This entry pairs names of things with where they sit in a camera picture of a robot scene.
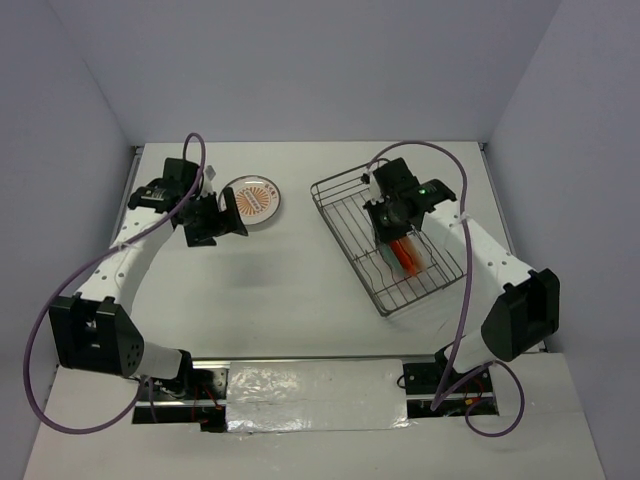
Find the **white plate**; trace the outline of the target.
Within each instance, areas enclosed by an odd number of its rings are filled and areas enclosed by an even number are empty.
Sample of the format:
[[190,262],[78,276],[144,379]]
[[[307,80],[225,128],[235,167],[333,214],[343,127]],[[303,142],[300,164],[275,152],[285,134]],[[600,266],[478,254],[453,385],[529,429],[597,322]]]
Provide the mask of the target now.
[[237,177],[226,187],[233,191],[240,218],[247,228],[266,226],[283,205],[278,186],[261,175]]

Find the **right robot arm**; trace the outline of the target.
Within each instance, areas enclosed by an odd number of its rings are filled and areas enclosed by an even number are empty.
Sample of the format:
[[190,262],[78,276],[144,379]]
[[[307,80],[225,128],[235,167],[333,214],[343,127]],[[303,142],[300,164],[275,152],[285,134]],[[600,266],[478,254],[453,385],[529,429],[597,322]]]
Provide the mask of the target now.
[[401,158],[367,170],[362,180],[374,238],[406,272],[418,270],[417,251],[407,237],[419,231],[466,270],[464,331],[436,354],[435,380],[442,389],[460,389],[473,369],[510,362],[558,330],[557,275],[535,270],[506,250],[463,211],[446,184],[420,182]]

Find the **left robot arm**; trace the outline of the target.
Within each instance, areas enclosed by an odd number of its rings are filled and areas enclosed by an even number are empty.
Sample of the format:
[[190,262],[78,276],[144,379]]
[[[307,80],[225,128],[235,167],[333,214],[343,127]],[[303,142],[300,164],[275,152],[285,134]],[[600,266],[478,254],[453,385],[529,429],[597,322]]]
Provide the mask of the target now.
[[123,378],[150,377],[171,397],[185,398],[197,376],[191,354],[143,338],[131,313],[137,291],[161,247],[181,227],[190,247],[213,246],[229,233],[245,236],[235,192],[215,192],[213,170],[178,158],[129,198],[115,252],[99,262],[71,296],[48,315],[60,364]]

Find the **green plate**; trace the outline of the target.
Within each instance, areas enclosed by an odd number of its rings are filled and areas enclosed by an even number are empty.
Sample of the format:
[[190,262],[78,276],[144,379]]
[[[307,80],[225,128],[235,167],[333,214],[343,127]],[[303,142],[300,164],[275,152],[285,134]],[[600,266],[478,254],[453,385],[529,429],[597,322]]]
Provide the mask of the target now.
[[384,262],[389,266],[392,273],[398,276],[404,275],[404,269],[400,262],[398,261],[396,255],[394,254],[391,247],[387,244],[380,243],[378,246],[380,255]]

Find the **orange plate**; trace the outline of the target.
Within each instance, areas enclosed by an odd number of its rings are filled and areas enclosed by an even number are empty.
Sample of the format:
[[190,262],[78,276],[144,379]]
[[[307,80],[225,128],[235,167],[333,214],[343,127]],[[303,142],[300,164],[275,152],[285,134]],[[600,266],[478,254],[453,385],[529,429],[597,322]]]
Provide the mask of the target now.
[[419,268],[401,240],[394,240],[389,246],[403,272],[409,276],[417,276]]

